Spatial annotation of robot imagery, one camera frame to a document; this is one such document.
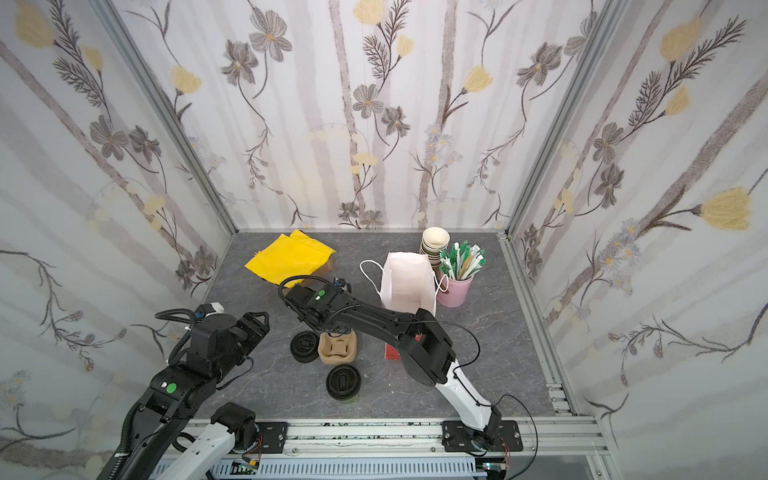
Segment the brown pulp cup carrier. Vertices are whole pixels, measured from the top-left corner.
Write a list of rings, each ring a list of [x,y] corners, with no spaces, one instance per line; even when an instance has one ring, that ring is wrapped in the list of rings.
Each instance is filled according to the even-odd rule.
[[[326,365],[351,364],[358,351],[357,335],[354,330],[346,334],[323,333],[319,336],[318,356]]]

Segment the black plastic cup lid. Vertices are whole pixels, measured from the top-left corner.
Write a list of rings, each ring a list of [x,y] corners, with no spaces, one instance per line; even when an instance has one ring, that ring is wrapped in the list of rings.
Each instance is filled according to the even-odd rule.
[[[337,365],[326,378],[327,393],[336,401],[359,394],[362,383],[360,372],[352,365]]]

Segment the red white paper bag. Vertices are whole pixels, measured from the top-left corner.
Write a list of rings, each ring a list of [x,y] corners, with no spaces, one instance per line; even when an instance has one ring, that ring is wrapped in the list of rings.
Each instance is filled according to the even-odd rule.
[[[448,287],[448,278],[435,274],[426,254],[389,252],[383,265],[366,259],[359,268],[389,310],[415,314],[423,309],[435,316],[437,295]]]

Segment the green paper coffee cup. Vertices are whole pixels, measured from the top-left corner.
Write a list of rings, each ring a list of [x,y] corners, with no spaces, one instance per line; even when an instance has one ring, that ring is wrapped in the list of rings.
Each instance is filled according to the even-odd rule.
[[[339,402],[342,403],[342,404],[345,404],[345,405],[350,405],[350,404],[354,404],[355,402],[357,402],[358,399],[359,399],[359,395],[355,395],[355,396],[350,396],[348,398],[341,399],[341,400],[339,400]]]

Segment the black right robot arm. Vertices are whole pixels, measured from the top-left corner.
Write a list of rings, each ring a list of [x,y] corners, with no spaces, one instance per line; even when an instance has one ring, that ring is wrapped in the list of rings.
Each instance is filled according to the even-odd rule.
[[[443,324],[424,309],[414,313],[364,302],[339,283],[315,275],[296,275],[278,286],[281,301],[316,333],[347,329],[370,335],[394,347],[407,374],[436,388],[458,413],[466,453],[479,455],[508,438],[502,431],[498,404],[485,399],[472,385]]]

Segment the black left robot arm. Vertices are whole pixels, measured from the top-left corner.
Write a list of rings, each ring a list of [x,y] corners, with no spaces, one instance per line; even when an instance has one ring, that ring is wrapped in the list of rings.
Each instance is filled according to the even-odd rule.
[[[244,362],[270,331],[269,314],[236,318],[218,303],[196,310],[173,308],[155,314],[181,323],[185,333],[172,349],[122,423],[119,444],[99,474],[101,479],[147,479],[162,455],[200,407],[226,388],[230,372]]]

